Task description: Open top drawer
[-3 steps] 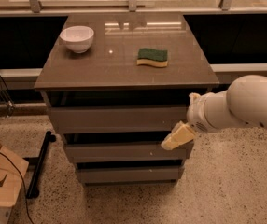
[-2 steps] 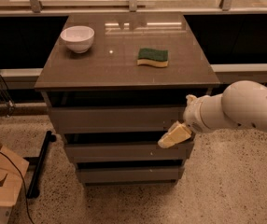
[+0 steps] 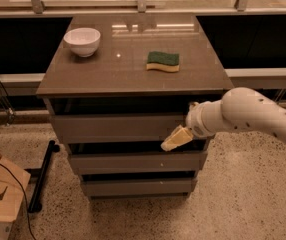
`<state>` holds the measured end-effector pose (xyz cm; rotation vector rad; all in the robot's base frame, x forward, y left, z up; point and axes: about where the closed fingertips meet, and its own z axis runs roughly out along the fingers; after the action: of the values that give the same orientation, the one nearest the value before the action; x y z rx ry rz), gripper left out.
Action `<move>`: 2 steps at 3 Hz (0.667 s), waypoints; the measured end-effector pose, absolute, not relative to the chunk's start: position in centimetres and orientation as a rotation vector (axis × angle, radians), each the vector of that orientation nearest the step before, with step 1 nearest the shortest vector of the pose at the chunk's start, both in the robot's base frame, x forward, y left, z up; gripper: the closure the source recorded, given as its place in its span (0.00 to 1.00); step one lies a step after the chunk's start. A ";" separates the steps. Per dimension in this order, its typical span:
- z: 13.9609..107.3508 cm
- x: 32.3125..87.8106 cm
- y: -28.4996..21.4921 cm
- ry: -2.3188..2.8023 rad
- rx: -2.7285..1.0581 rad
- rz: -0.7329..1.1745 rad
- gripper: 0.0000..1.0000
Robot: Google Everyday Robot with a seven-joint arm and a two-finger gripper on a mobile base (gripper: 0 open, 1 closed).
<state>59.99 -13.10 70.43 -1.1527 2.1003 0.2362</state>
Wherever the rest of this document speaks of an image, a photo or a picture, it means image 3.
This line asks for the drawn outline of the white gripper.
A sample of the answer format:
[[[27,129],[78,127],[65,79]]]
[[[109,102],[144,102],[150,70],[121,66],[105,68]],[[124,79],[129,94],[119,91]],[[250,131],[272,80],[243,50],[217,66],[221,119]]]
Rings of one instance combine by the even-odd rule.
[[[203,110],[212,108],[212,102],[202,103],[190,102],[189,111],[186,115],[185,123],[187,127],[177,126],[173,132],[162,142],[161,148],[164,151],[171,151],[193,140],[193,135],[197,138],[204,139],[215,135],[210,131],[203,122]]]

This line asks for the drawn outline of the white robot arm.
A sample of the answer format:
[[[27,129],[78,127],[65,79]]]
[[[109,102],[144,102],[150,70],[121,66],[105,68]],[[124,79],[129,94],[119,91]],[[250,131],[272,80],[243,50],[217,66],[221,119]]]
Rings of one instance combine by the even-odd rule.
[[[269,134],[286,144],[286,109],[253,89],[234,88],[218,101],[191,103],[185,126],[176,127],[161,148],[171,151],[194,137],[242,131]]]

